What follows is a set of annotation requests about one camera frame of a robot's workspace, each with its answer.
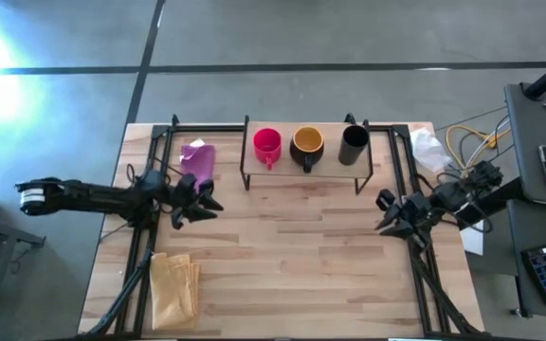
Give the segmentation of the yellow folded cloth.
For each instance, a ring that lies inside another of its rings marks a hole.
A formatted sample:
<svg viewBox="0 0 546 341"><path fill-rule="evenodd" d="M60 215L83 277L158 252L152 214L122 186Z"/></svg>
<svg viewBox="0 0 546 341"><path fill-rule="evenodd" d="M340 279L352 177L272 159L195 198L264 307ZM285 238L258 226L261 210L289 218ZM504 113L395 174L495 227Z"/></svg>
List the yellow folded cloth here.
<svg viewBox="0 0 546 341"><path fill-rule="evenodd" d="M199 315L200 265L188 254L151 256L152 329L190 331Z"/></svg>

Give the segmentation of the black metal table frame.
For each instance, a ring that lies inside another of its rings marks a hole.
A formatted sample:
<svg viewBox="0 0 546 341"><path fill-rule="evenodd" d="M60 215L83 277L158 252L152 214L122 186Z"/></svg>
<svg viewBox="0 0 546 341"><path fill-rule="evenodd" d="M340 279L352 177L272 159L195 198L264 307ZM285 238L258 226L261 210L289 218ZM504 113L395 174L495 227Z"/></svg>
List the black metal table frame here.
<svg viewBox="0 0 546 341"><path fill-rule="evenodd" d="M411 123L370 127L373 176L252 175L240 161L245 121L235 124L131 124L115 184L126 169L172 172L181 147L201 138L215 147L214 220L180 230L168 216L142 232L107 217L78 331L87 334L112 305L147 247L188 254L200 265L199 315L190 331L155 331L149 286L141 283L107 339L317 339L424 337L453 324L416 273L405 242L380 236L377 193L420 188L410 154Z"/></svg>

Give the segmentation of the black support beam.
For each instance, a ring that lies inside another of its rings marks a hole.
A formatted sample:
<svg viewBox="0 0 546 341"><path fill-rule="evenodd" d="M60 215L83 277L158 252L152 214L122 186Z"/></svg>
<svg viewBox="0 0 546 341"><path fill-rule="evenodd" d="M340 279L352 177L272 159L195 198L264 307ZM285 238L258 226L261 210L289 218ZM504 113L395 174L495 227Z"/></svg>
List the black support beam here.
<svg viewBox="0 0 546 341"><path fill-rule="evenodd" d="M456 213L456 221L460 227L467 227L506 209L510 200L524 199L522 184L516 178L494 191L485 194L473 194L468 204Z"/></svg>

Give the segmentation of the white paper sheet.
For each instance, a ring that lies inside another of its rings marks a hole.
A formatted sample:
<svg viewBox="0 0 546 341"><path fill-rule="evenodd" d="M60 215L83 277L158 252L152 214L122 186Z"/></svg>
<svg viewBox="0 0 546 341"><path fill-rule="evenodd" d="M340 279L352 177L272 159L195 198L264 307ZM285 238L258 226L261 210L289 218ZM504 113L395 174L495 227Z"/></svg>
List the white paper sheet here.
<svg viewBox="0 0 546 341"><path fill-rule="evenodd" d="M473 228L460 231L464 251L470 254L483 255L483 234Z"/></svg>

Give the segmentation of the red plastic mug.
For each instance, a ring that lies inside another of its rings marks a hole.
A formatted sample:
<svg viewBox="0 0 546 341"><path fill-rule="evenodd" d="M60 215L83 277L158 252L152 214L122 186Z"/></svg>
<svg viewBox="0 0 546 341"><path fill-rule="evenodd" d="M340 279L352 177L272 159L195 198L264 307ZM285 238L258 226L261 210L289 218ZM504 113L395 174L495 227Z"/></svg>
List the red plastic mug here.
<svg viewBox="0 0 546 341"><path fill-rule="evenodd" d="M275 129L263 128L255 133L252 142L256 159L271 171L282 154L281 134Z"/></svg>

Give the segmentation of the dark grey keyboard desk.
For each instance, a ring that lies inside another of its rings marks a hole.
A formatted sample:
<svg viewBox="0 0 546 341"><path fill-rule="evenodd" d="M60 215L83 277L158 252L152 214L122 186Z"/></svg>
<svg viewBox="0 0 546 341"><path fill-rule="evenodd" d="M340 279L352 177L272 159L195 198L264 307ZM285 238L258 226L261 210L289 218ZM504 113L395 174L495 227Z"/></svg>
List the dark grey keyboard desk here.
<svg viewBox="0 0 546 341"><path fill-rule="evenodd" d="M518 271L518 314L525 317L534 314L546 316L546 303L530 278L521 256L524 250L546 246L546 205L511 200L507 209Z"/></svg>

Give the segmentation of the brown mug with yellow inside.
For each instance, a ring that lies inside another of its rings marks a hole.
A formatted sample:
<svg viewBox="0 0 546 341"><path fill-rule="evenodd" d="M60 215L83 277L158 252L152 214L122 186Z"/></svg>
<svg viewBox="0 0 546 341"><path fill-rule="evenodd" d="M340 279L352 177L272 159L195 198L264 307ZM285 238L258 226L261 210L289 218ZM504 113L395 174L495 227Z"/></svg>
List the brown mug with yellow inside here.
<svg viewBox="0 0 546 341"><path fill-rule="evenodd" d="M290 140L289 151L292 160L302 167L303 172L310 173L323 156L323 134L315 127L300 127Z"/></svg>

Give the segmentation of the purple cloth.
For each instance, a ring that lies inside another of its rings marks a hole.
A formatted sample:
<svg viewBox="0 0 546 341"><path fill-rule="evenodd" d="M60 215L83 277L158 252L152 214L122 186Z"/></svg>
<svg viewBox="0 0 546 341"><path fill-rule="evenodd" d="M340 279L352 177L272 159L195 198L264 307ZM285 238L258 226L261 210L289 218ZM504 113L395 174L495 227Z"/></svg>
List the purple cloth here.
<svg viewBox="0 0 546 341"><path fill-rule="evenodd" d="M211 180L215 164L215 147L210 144L183 145L181 147L180 167L183 174L191 173L196 178L194 188Z"/></svg>

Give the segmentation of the tall black cup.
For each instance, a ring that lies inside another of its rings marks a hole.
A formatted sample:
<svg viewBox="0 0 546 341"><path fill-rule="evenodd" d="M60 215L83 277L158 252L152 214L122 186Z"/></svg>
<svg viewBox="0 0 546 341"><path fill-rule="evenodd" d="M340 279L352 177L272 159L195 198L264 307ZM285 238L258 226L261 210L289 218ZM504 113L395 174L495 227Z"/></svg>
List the tall black cup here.
<svg viewBox="0 0 546 341"><path fill-rule="evenodd" d="M353 165L369 142L369 133L359 125L350 125L342 133L338 161L345 165Z"/></svg>

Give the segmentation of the wooden shelf with black legs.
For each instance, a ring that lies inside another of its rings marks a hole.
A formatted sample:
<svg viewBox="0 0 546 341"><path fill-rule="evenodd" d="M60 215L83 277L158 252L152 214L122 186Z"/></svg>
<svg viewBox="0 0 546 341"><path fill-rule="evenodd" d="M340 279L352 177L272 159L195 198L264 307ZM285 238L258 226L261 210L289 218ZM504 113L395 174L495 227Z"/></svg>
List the wooden shelf with black legs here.
<svg viewBox="0 0 546 341"><path fill-rule="evenodd" d="M371 138L353 165L345 166L338 161L340 139L343 131L350 125L358 125L351 114L348 114L341 123L251 121L246 117L240 161L240 173L245 188L249 188L252 175L337 177L353 178L355 180L362 178L364 181L369 181L373 176ZM320 130L324 137L323 156L310 173L303 172L302 167L292 160L289 151L290 140L294 132L305 126L315 127ZM363 126L369 133L368 121L364 121L359 126ZM282 136L282 154L273 165L272 170L267 170L265 165L256 159L253 149L253 136L263 128L275 129Z"/></svg>

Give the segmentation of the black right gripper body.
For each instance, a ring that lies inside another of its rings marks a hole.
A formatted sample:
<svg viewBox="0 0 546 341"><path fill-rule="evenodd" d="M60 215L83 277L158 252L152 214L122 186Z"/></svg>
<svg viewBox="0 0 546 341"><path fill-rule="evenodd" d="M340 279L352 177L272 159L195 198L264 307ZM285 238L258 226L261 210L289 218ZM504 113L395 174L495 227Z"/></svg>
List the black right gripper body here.
<svg viewBox="0 0 546 341"><path fill-rule="evenodd" d="M432 205L429 199L422 192L416 192L402 205L397 222L410 223L414 232L429 232L432 228L431 212Z"/></svg>

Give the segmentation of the grey desk top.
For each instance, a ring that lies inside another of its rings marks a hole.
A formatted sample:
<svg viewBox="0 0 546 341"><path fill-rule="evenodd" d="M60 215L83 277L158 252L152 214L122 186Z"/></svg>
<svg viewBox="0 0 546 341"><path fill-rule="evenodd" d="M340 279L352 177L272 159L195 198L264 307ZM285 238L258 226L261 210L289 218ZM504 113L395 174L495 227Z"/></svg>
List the grey desk top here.
<svg viewBox="0 0 546 341"><path fill-rule="evenodd" d="M546 145L546 94L541 101L530 100L518 84L504 87L505 101L519 166L523 195L546 204L546 177L539 147Z"/></svg>

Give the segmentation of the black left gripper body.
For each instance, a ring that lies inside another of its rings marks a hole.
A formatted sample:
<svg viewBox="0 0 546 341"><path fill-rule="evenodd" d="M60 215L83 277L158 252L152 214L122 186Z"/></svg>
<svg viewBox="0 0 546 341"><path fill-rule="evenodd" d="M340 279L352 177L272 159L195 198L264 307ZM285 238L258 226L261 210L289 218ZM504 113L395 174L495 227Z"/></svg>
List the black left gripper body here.
<svg viewBox="0 0 546 341"><path fill-rule="evenodd" d="M181 176L177 184L168 186L169 214L181 212L183 214L206 214L207 211L200 205L200 194L195 190L196 177L192 173Z"/></svg>

